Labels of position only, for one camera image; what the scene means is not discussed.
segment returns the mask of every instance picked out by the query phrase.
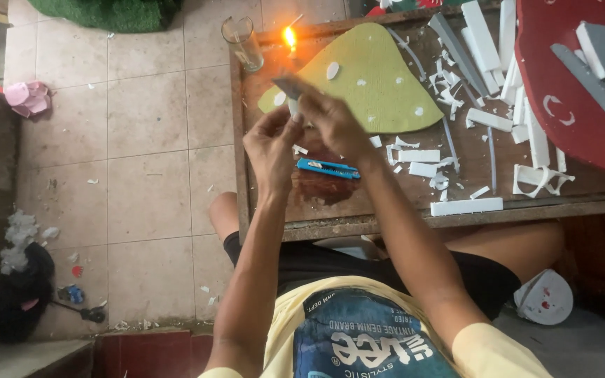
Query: black shorts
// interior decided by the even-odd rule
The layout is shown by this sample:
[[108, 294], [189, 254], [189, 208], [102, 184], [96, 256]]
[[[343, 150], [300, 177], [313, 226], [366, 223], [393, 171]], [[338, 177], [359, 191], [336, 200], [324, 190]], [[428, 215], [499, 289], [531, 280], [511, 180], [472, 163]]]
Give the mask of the black shorts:
[[[223, 241], [233, 265], [239, 253], [239, 232]], [[502, 306], [522, 284], [505, 266], [478, 255], [451, 251], [459, 265], [464, 286], [475, 304], [494, 320]], [[360, 276], [382, 282], [402, 293], [409, 292], [398, 276], [391, 259], [363, 260], [346, 253], [312, 244], [311, 241], [290, 241], [281, 244], [277, 296], [316, 280], [339, 276]]]

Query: person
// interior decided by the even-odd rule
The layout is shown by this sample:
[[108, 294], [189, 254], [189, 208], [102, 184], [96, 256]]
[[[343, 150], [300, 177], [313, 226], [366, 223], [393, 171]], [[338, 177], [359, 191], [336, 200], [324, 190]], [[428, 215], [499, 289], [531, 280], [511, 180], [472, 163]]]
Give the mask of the person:
[[[302, 81], [298, 86], [300, 113], [291, 117], [280, 107], [243, 138], [258, 185], [243, 245], [236, 194], [223, 193], [210, 205], [235, 273], [201, 377], [550, 377], [491, 320], [514, 291], [559, 258], [559, 224], [490, 226], [443, 243], [346, 104]], [[388, 259], [281, 242], [291, 147], [303, 135], [303, 120], [358, 169]]]

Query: yellow t-shirt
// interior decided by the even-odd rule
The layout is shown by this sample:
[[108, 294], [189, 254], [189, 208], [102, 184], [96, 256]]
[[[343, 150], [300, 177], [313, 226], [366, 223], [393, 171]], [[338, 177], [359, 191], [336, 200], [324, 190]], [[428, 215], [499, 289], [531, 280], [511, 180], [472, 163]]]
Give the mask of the yellow t-shirt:
[[[265, 347], [271, 378], [550, 377], [529, 349], [490, 324], [461, 330], [452, 354], [411, 296], [358, 276], [277, 298]], [[229, 368], [200, 378], [241, 378]]]

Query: tile floor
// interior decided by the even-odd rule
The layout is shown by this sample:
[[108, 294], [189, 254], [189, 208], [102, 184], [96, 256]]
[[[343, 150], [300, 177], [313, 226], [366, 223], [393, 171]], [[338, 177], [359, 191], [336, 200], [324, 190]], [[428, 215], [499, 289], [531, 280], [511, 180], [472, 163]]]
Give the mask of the tile floor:
[[4, 83], [36, 79], [53, 92], [52, 112], [22, 126], [17, 203], [42, 229], [61, 229], [47, 245], [56, 284], [78, 284], [88, 307], [107, 299], [109, 312], [95, 325], [49, 307], [38, 338], [213, 319], [209, 300], [232, 266], [206, 207], [235, 190], [221, 23], [248, 15], [261, 31], [300, 13], [301, 24], [346, 17], [344, 0], [189, 0], [182, 13], [166, 32], [107, 38], [10, 0]]

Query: glass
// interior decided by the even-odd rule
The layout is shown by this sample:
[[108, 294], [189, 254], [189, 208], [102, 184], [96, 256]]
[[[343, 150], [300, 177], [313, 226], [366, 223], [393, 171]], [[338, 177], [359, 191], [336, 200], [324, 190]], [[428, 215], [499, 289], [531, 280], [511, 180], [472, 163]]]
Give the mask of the glass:
[[263, 54], [250, 18], [245, 17], [235, 22], [232, 17], [228, 17], [221, 26], [221, 34], [245, 70], [256, 72], [263, 67]]

